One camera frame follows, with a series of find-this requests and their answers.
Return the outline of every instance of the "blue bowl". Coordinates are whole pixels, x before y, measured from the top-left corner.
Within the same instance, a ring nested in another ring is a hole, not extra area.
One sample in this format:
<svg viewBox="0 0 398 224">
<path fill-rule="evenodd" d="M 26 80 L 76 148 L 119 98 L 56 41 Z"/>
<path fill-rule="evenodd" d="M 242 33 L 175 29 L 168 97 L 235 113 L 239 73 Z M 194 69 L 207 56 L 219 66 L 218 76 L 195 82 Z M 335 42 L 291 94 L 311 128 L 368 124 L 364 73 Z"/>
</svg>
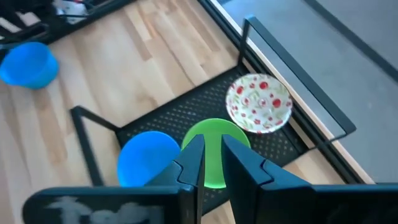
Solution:
<svg viewBox="0 0 398 224">
<path fill-rule="evenodd" d="M 59 64 L 50 49 L 39 42 L 12 49 L 0 65 L 0 77 L 5 83 L 31 89 L 47 86 L 58 71 Z"/>
<path fill-rule="evenodd" d="M 179 154 L 173 138 L 159 131 L 147 131 L 130 139 L 118 160 L 122 187 L 142 187 L 160 174 Z"/>
</svg>

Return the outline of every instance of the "mesh tray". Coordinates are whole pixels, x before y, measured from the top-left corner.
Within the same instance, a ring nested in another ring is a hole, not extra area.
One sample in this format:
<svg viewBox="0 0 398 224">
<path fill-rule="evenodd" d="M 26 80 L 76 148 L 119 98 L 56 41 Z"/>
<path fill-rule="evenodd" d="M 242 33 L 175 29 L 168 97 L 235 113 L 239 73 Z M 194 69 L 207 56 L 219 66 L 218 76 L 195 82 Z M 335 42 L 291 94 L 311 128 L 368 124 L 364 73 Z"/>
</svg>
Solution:
<svg viewBox="0 0 398 224">
<path fill-rule="evenodd" d="M 116 133 L 121 148 L 143 131 L 162 131 L 181 144 L 185 133 L 201 120 L 222 118 L 231 121 L 225 108 L 225 94 L 230 84 L 241 76 L 239 71 L 248 73 L 247 70 L 234 67 L 127 124 Z M 271 134 L 246 132 L 246 135 L 255 151 L 279 166 L 292 162 L 308 149 L 288 123 Z M 205 189 L 203 213 L 227 200 L 228 194 L 224 189 Z"/>
</svg>

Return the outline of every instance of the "floral plate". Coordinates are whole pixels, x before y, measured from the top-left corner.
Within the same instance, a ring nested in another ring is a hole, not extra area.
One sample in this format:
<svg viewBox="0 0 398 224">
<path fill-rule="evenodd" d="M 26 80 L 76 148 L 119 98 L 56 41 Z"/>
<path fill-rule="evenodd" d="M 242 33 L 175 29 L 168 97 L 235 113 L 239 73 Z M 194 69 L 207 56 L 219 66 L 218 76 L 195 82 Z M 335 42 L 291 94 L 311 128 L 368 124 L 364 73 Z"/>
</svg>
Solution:
<svg viewBox="0 0 398 224">
<path fill-rule="evenodd" d="M 276 78 L 249 74 L 237 80 L 226 94 L 226 108 L 232 120 L 252 133 L 271 133 L 292 114 L 289 91 Z"/>
</svg>

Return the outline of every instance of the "green plate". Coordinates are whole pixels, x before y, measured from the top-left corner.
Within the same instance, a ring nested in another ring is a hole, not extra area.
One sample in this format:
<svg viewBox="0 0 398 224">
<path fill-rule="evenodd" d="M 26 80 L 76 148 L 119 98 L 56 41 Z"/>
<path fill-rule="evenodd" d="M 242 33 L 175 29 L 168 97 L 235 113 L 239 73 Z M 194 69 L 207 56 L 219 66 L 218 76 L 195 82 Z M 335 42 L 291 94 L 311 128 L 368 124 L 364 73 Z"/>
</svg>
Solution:
<svg viewBox="0 0 398 224">
<path fill-rule="evenodd" d="M 205 136 L 205 187 L 225 188 L 223 165 L 221 163 L 221 135 L 229 134 L 250 147 L 248 137 L 234 123 L 224 119 L 211 118 L 200 121 L 189 129 L 182 141 L 182 150 L 197 134 Z"/>
</svg>

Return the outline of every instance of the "black wire rack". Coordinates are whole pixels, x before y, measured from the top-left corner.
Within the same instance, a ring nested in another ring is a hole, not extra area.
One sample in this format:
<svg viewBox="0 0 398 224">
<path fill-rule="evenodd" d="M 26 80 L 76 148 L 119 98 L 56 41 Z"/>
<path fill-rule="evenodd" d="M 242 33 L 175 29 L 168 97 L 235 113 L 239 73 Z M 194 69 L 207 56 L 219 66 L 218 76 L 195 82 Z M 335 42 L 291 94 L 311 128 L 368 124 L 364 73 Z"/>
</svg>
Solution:
<svg viewBox="0 0 398 224">
<path fill-rule="evenodd" d="M 20 43 L 38 41 L 50 44 L 134 1 L 76 0 L 73 2 L 85 5 L 87 15 L 71 15 L 58 14 L 58 9 L 53 5 L 53 0 L 1 0 L 0 17 L 20 28 L 20 31 L 11 32 L 0 25 L 0 37 L 2 37 L 0 38 L 0 60 L 4 58 L 9 49 Z M 17 15 L 17 12 L 21 14 L 31 12 L 38 17 L 39 22 L 27 26 Z M 83 17 L 84 19 L 76 24 L 71 24 L 67 21 L 68 17 Z"/>
<path fill-rule="evenodd" d="M 302 69 L 302 67 L 294 60 L 294 58 L 292 58 L 283 46 L 275 40 L 266 28 L 255 17 L 248 17 L 244 21 L 243 34 L 238 39 L 239 42 L 237 46 L 239 48 L 239 56 L 235 67 L 219 74 L 215 78 L 145 114 L 131 123 L 123 127 L 117 127 L 104 118 L 84 109 L 82 106 L 76 106 L 70 110 L 93 185 L 103 186 L 104 180 L 95 161 L 95 155 L 93 154 L 93 150 L 90 145 L 83 118 L 87 118 L 113 131 L 120 148 L 122 148 L 125 143 L 135 135 L 151 130 L 162 131 L 172 136 L 181 144 L 182 139 L 189 128 L 203 119 L 223 118 L 231 120 L 225 107 L 225 94 L 228 87 L 235 81 L 235 79 L 249 73 L 243 60 L 247 60 L 250 66 L 257 73 L 268 73 L 272 75 L 267 67 L 262 64 L 262 61 L 253 54 L 250 46 L 248 46 L 247 40 L 251 27 L 257 31 L 259 35 L 277 52 L 281 59 L 296 74 L 299 80 L 303 82 L 321 105 L 325 107 L 342 129 L 345 130 L 346 133 L 344 135 L 336 138 L 322 138 L 320 131 L 308 115 L 305 114 L 298 103 L 294 103 L 292 118 L 296 120 L 306 134 L 311 137 L 315 142 L 316 147 L 324 152 L 330 151 L 332 153 L 336 153 L 333 151 L 333 146 L 330 143 L 355 131 L 355 125 L 310 78 L 305 70 Z M 270 159 L 278 166 L 284 166 L 292 162 L 294 159 L 298 158 L 298 156 L 309 150 L 289 123 L 272 134 L 246 134 L 251 142 L 252 149 L 265 158 Z M 346 166 L 344 162 L 334 161 L 328 153 L 325 153 L 325 156 L 330 159 L 346 182 L 361 182 L 361 179 L 359 179 L 356 173 L 353 172 L 351 167 Z M 205 189 L 203 213 L 211 211 L 222 203 L 225 203 L 227 200 L 228 193 L 225 189 Z"/>
</svg>

